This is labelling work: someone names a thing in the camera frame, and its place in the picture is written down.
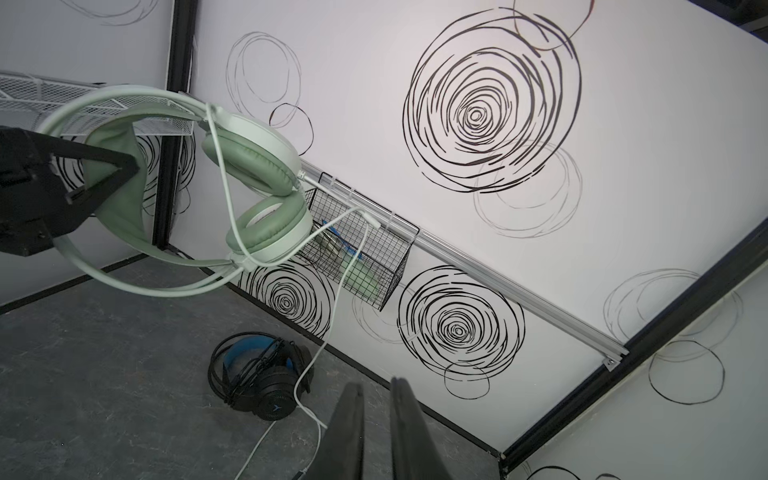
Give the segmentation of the black blue headphones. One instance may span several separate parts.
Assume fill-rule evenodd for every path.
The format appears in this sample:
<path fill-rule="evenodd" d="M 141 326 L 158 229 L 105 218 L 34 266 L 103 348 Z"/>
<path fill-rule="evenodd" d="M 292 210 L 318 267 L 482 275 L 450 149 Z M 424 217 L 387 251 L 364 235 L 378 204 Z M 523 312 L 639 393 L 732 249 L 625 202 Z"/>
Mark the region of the black blue headphones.
<path fill-rule="evenodd" d="M 241 332 L 222 340 L 211 354 L 207 381 L 230 408 L 265 421 L 290 416 L 296 400 L 311 391 L 312 353 L 292 340 L 263 332 Z"/>

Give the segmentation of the mint green headphones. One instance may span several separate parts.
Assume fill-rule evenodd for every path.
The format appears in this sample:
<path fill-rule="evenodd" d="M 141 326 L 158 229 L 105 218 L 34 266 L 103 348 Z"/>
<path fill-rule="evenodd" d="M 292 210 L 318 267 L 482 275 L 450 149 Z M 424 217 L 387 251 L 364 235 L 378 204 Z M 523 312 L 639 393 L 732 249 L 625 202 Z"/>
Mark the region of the mint green headphones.
<path fill-rule="evenodd" d="M 149 117 L 181 119 L 202 122 L 207 136 L 206 155 L 220 169 L 230 230 L 227 243 L 231 249 L 230 260 L 213 261 L 213 266 L 229 267 L 228 270 L 210 276 L 196 284 L 169 289 L 149 289 L 127 284 L 110 277 L 81 257 L 79 250 L 64 235 L 54 240 L 54 247 L 73 265 L 91 278 L 119 290 L 156 298 L 184 298 L 200 295 L 224 286 L 225 281 L 237 275 L 253 271 L 256 267 L 281 266 L 331 225 L 312 233 L 310 212 L 306 206 L 300 177 L 301 158 L 295 147 L 269 125 L 240 115 L 230 114 L 216 105 L 203 102 L 167 90 L 141 85 L 118 85 L 94 90 L 55 110 L 43 121 L 37 133 L 58 137 L 70 117 L 81 110 L 108 100 L 121 97 L 158 97 L 182 105 L 181 109 L 149 102 L 127 109 L 111 117 L 89 134 L 133 134 L 134 123 Z M 266 197 L 241 217 L 235 219 L 228 177 L 230 175 L 253 191 Z M 181 260 L 170 260 L 166 254 L 152 253 L 158 250 L 145 245 L 143 227 L 138 237 L 119 237 L 132 248 L 153 258 L 169 263 L 186 265 Z"/>

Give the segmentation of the green item in basket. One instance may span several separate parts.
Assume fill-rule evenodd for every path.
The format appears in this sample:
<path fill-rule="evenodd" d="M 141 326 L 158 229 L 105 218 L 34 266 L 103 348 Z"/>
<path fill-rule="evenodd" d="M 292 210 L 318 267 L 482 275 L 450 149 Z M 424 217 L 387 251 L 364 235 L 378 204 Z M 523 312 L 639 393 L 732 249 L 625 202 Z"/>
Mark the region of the green item in basket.
<path fill-rule="evenodd" d="M 379 282 L 374 270 L 365 263 L 365 256 L 343 240 L 334 227 L 323 233 L 321 244 L 343 288 L 373 302 L 379 293 Z"/>

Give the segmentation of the aluminium wall rail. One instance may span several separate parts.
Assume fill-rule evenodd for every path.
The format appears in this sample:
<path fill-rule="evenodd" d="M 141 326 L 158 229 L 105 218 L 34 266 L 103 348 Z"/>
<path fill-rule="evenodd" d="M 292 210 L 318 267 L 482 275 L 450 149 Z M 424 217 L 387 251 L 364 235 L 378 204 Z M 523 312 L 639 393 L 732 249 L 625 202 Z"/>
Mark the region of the aluminium wall rail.
<path fill-rule="evenodd" d="M 362 206 L 390 231 L 403 236 L 408 234 L 406 225 L 409 220 L 400 212 L 382 206 L 306 160 L 301 162 L 301 171 L 300 177 L 306 183 L 321 185 L 340 199 Z M 617 340 L 505 277 L 492 267 L 471 257 L 430 231 L 419 228 L 413 239 L 414 245 L 419 249 L 446 264 L 459 268 L 474 280 L 504 297 L 520 303 L 522 307 L 553 327 L 599 352 L 604 357 L 604 364 L 608 369 L 614 369 L 628 354 L 628 349 Z"/>

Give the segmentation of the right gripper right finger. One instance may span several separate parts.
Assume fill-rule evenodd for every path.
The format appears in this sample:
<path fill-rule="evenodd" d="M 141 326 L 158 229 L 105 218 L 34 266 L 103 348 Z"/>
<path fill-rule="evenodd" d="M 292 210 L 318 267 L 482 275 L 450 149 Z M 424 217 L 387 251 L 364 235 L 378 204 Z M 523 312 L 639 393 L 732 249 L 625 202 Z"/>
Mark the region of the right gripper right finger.
<path fill-rule="evenodd" d="M 390 433 L 394 479 L 451 479 L 430 436 L 419 402 L 404 378 L 391 380 Z"/>

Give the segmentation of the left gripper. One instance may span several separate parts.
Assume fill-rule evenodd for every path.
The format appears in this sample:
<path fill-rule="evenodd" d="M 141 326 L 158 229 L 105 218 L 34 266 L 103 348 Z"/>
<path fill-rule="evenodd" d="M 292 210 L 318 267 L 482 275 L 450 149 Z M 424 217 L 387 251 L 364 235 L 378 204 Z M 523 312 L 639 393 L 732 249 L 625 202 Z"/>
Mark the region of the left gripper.
<path fill-rule="evenodd" d="M 75 189 L 65 159 L 82 167 L 83 184 Z M 140 235 L 140 147 L 133 134 L 91 134 L 78 143 L 1 129 L 2 252 L 28 257 L 48 250 L 91 215 L 118 237 Z"/>

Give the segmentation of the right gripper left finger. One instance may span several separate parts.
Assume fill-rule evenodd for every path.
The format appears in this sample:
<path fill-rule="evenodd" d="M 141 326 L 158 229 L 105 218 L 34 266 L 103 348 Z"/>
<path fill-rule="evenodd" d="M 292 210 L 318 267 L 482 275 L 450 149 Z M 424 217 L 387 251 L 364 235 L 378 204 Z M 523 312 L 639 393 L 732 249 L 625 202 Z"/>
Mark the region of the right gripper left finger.
<path fill-rule="evenodd" d="M 348 383 L 337 402 L 318 453 L 303 479 L 360 480 L 364 460 L 364 398 L 359 383 Z"/>

